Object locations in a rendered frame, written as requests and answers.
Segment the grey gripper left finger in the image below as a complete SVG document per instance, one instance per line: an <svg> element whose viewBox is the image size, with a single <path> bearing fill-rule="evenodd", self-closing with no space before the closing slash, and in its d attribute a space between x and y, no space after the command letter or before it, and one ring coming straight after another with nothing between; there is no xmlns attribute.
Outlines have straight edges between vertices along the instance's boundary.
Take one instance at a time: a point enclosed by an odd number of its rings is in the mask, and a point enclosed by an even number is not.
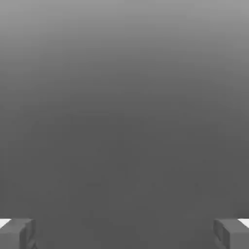
<svg viewBox="0 0 249 249"><path fill-rule="evenodd" d="M0 218L0 249L37 249L36 221Z"/></svg>

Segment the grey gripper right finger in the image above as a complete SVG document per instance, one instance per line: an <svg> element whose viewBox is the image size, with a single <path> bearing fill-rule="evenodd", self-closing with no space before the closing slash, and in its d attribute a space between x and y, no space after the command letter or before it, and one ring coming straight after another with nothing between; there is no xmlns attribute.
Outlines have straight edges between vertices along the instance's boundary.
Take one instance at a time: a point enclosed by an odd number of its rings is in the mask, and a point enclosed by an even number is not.
<svg viewBox="0 0 249 249"><path fill-rule="evenodd" d="M249 249L249 218L215 219L213 233L218 249Z"/></svg>

